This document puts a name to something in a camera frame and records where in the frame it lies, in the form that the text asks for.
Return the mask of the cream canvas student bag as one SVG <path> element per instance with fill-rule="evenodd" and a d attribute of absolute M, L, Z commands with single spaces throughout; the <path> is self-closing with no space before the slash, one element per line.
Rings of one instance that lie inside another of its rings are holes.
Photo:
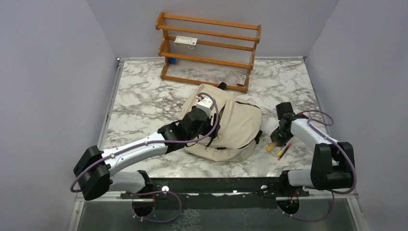
<path fill-rule="evenodd" d="M 261 109 L 242 98 L 218 87 L 201 84 L 185 101 L 181 117 L 195 106 L 201 92 L 208 93 L 218 106 L 219 125 L 214 138 L 207 137 L 198 143 L 189 144 L 185 151 L 216 162 L 241 162 L 246 160 L 259 143 L 262 134 Z"/>

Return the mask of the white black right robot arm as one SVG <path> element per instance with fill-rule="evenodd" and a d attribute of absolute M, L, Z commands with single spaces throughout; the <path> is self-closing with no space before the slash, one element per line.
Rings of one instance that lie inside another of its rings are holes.
<path fill-rule="evenodd" d="M 289 170 L 286 178 L 278 182 L 278 191 L 291 195 L 297 187 L 328 190 L 338 194 L 352 192 L 357 184 L 353 146 L 324 134 L 313 125 L 315 119 L 304 112 L 295 113 L 290 102 L 276 105 L 278 127 L 271 133 L 268 152 L 276 147 L 289 147 L 293 137 L 301 140 L 313 151 L 309 169 Z"/>

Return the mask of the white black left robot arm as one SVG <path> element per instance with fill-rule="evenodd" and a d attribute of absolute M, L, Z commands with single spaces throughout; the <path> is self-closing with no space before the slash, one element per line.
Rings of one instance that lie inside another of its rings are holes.
<path fill-rule="evenodd" d="M 101 197 L 114 185 L 112 177 L 122 169 L 145 159 L 165 155 L 210 136 L 217 128 L 219 109 L 196 105 L 181 120 L 167 124 L 152 135 L 114 149 L 100 150 L 96 145 L 85 150 L 73 169 L 73 193 L 86 201 Z"/>

